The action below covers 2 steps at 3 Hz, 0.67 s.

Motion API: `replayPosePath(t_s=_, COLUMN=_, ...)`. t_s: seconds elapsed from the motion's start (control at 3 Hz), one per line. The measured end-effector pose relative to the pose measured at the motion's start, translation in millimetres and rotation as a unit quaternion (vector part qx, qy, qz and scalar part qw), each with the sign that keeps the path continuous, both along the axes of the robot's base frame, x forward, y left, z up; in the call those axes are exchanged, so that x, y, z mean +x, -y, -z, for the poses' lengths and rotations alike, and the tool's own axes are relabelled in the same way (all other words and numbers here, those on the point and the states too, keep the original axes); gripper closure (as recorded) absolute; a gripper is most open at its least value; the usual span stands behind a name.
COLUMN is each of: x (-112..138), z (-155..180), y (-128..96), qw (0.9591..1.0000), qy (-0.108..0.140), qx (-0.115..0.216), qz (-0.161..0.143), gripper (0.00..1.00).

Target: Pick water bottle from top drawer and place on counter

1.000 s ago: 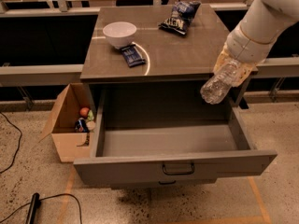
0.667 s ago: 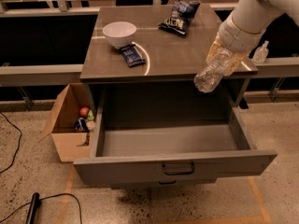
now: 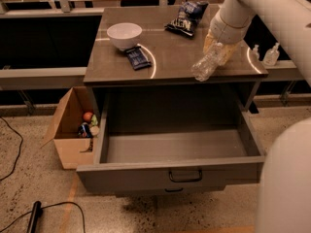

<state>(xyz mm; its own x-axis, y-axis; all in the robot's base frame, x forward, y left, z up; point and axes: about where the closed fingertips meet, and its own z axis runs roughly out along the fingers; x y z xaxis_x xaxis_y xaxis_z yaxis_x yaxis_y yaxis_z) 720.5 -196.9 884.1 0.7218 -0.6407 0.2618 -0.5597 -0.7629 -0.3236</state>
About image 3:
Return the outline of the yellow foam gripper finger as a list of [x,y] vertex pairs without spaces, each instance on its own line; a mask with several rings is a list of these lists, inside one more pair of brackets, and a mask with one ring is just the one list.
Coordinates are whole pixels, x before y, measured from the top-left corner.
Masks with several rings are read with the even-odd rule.
[[204,46],[203,46],[203,53],[206,54],[208,49],[212,47],[213,44],[217,42],[215,36],[213,35],[211,30],[208,30],[208,33],[205,37]]
[[220,60],[219,60],[219,65],[224,66],[232,57],[234,54],[235,50],[237,49],[238,44],[224,44],[222,46],[221,52],[220,52]]

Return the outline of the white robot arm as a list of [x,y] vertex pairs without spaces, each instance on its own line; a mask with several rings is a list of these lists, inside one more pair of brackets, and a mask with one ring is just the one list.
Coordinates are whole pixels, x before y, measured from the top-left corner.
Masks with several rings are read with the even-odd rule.
[[[210,22],[223,44],[242,39],[259,16],[311,84],[311,10],[305,0],[225,0]],[[265,158],[255,233],[311,233],[311,118],[284,131]]]

